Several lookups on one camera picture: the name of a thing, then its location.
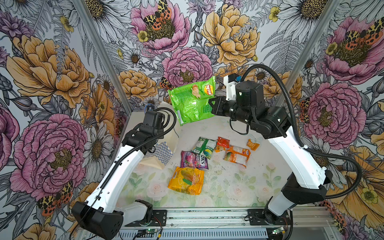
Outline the green Lays chips bag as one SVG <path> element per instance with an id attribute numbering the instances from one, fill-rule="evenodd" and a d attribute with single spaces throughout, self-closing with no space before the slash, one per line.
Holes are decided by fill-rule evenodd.
<path id="1" fill-rule="evenodd" d="M 215 97 L 216 77 L 169 90 L 172 106 L 180 125 L 213 117 L 209 100 Z"/>

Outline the blue checkered paper bag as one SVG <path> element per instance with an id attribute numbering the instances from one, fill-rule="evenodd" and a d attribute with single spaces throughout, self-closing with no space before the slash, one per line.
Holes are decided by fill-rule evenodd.
<path id="1" fill-rule="evenodd" d="M 177 145 L 179 142 L 180 124 L 176 118 L 175 127 L 167 133 L 163 139 L 160 139 L 155 145 L 155 152 L 153 154 L 146 153 L 144 158 L 140 161 L 141 165 L 163 170 L 171 158 L 176 153 Z"/>

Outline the purple candy packet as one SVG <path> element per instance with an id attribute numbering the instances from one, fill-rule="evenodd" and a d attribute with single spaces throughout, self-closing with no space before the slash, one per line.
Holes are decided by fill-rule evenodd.
<path id="1" fill-rule="evenodd" d="M 208 159 L 191 151 L 181 151 L 181 168 L 208 170 Z"/>

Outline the yellow orange snack bag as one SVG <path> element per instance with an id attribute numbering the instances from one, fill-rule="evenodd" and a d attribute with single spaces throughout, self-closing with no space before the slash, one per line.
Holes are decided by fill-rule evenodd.
<path id="1" fill-rule="evenodd" d="M 204 176 L 203 170 L 177 167 L 168 188 L 183 194 L 200 195 L 204 185 Z"/>

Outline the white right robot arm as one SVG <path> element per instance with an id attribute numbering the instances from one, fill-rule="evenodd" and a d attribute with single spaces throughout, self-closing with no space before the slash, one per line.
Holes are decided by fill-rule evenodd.
<path id="1" fill-rule="evenodd" d="M 308 148 L 299 145 L 286 110 L 267 107 L 262 86 L 255 82 L 237 83 L 233 89 L 235 93 L 231 99 L 221 96 L 209 100 L 212 113 L 228 117 L 231 122 L 244 123 L 247 130 L 261 134 L 292 170 L 287 183 L 268 201 L 258 218 L 275 224 L 286 210 L 296 205 L 323 201 L 327 193 L 325 185 L 330 183 L 332 173 L 319 166 Z"/>

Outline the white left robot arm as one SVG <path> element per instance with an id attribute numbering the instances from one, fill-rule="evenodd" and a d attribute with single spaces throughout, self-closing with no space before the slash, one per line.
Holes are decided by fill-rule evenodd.
<path id="1" fill-rule="evenodd" d="M 118 210 L 118 197 L 145 154 L 154 153 L 158 140 L 171 132 L 176 123 L 176 114 L 162 107 L 146 112 L 143 122 L 126 133 L 115 160 L 100 184 L 85 201 L 76 202 L 72 207 L 78 227 L 96 237 L 112 240 L 123 226 L 133 222 L 151 222 L 152 204 L 136 200 Z"/>

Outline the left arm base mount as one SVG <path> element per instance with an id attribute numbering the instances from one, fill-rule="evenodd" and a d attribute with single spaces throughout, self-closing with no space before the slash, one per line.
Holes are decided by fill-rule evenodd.
<path id="1" fill-rule="evenodd" d="M 152 210 L 150 217 L 125 225 L 125 227 L 165 227 L 167 223 L 167 210 Z"/>

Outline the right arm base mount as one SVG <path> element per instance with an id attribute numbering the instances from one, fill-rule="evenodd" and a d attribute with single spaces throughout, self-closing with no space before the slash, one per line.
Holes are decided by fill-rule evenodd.
<path id="1" fill-rule="evenodd" d="M 292 221 L 292 216 L 290 210 L 278 217 L 267 209 L 248 209 L 244 220 L 249 222 L 251 226 L 288 226 Z"/>

